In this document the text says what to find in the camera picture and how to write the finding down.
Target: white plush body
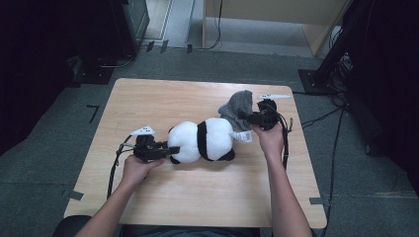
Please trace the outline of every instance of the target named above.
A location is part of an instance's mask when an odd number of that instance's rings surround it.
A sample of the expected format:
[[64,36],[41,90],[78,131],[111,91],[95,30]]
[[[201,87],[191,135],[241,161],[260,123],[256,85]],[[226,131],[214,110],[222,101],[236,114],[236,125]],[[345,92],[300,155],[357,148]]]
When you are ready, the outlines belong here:
[[208,118],[207,155],[211,160],[218,160],[231,150],[233,139],[229,133],[233,130],[230,122],[224,118]]
[[170,130],[167,144],[169,147],[180,146],[179,153],[172,155],[180,163],[191,163],[200,159],[197,131],[197,124],[191,121],[181,122]]

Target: gray carpet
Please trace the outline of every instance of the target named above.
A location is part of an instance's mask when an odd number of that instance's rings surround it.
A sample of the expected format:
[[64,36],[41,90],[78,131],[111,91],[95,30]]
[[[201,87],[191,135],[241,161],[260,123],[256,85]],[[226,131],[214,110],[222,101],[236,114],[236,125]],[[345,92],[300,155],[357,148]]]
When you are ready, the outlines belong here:
[[[176,48],[161,54],[155,47],[142,49],[132,63],[116,69],[109,85],[66,88],[31,135],[0,157],[0,236],[52,234],[68,203],[63,193],[76,183],[118,78],[273,84],[302,92],[297,70],[320,64],[316,58],[201,50],[187,54]],[[329,97],[295,95],[295,101],[302,121],[335,109]],[[100,107],[92,122],[94,109],[87,105]],[[325,209],[338,120],[335,113],[304,130]],[[350,112],[343,115],[335,166],[326,236],[418,236],[419,199],[405,173],[386,157],[365,154]],[[315,231],[319,236],[321,230]]]

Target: person's lap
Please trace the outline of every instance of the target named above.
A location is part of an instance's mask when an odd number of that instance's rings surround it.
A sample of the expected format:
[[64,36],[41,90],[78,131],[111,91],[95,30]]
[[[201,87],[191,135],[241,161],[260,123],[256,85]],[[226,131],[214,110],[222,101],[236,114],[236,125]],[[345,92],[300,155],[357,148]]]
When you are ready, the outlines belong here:
[[259,235],[258,228],[231,228],[231,227],[200,227],[200,226],[155,226],[155,225],[125,225],[125,237],[169,237],[169,236],[255,236]]

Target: right hand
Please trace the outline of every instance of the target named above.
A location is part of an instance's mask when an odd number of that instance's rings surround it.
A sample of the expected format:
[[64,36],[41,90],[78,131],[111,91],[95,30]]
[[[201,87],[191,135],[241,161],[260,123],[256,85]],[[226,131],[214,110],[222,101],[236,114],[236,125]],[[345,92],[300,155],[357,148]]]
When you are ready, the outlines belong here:
[[284,149],[283,127],[277,123],[272,129],[264,130],[258,125],[250,124],[252,130],[259,136],[261,148],[266,158],[279,157],[281,159]]

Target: person's arm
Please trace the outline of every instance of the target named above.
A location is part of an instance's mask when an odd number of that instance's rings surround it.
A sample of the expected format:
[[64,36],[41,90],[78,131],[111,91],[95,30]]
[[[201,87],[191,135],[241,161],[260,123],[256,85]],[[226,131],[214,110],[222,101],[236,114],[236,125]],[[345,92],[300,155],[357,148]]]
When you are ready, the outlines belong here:
[[126,208],[126,204],[136,187],[144,180],[151,169],[163,163],[164,159],[160,159],[143,164],[135,156],[128,156],[125,161],[124,175],[120,184],[105,204],[76,236],[113,236]]
[[277,124],[270,130],[251,125],[258,134],[268,165],[274,236],[311,236],[308,221],[296,199],[282,163],[284,138]]

